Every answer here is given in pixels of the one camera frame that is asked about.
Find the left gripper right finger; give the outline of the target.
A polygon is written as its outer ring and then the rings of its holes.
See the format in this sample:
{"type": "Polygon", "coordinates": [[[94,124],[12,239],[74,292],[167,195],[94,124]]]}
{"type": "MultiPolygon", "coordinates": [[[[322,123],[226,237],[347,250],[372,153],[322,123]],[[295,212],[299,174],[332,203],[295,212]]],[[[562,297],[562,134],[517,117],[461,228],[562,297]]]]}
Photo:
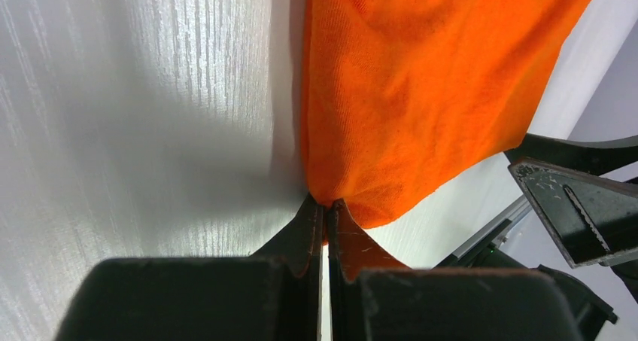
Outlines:
{"type": "Polygon", "coordinates": [[[330,311],[333,340],[365,340],[365,318],[358,277],[362,271],[396,271],[409,267],[382,248],[340,199],[327,211],[330,311]]]}

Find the orange t-shirt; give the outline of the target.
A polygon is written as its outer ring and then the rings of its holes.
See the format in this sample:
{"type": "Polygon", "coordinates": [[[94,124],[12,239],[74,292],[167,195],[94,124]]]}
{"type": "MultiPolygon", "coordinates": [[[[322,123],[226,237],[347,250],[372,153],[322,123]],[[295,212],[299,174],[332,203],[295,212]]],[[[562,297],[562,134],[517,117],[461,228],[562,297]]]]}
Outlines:
{"type": "Polygon", "coordinates": [[[590,1],[306,0],[310,194],[380,227],[520,145],[590,1]]]}

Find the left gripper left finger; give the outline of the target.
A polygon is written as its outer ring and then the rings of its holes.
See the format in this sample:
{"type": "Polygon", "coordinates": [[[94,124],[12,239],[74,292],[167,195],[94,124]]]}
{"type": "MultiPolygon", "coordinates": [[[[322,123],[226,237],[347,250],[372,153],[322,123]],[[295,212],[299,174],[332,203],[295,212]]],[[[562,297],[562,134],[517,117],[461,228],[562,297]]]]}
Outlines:
{"type": "Polygon", "coordinates": [[[293,219],[251,256],[284,266],[276,340],[321,338],[324,207],[307,195],[293,219]]]}

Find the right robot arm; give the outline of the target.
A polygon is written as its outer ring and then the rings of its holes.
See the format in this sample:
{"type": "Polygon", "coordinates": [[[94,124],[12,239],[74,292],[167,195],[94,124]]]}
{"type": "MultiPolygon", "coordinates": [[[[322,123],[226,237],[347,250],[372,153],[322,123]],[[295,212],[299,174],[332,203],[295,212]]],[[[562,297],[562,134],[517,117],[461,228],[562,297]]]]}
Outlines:
{"type": "Polygon", "coordinates": [[[511,337],[529,324],[536,340],[593,340],[606,322],[617,321],[612,307],[565,272],[523,266],[496,240],[533,211],[569,266],[609,267],[636,295],[637,181],[607,174],[637,161],[637,138],[572,142],[528,134],[506,157],[521,197],[440,266],[507,277],[503,290],[488,291],[497,313],[482,322],[483,331],[511,337]]]}

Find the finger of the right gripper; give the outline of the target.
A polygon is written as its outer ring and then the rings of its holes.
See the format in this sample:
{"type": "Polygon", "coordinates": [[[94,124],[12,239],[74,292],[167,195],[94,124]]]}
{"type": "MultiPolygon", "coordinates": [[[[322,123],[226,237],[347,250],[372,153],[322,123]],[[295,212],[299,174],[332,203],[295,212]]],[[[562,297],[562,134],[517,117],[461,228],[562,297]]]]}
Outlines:
{"type": "Polygon", "coordinates": [[[505,156],[510,163],[530,158],[591,175],[604,175],[637,161],[637,137],[573,142],[528,133],[523,142],[506,151],[505,156]]]}
{"type": "Polygon", "coordinates": [[[524,158],[509,172],[573,269],[637,259],[637,185],[524,158]]]}

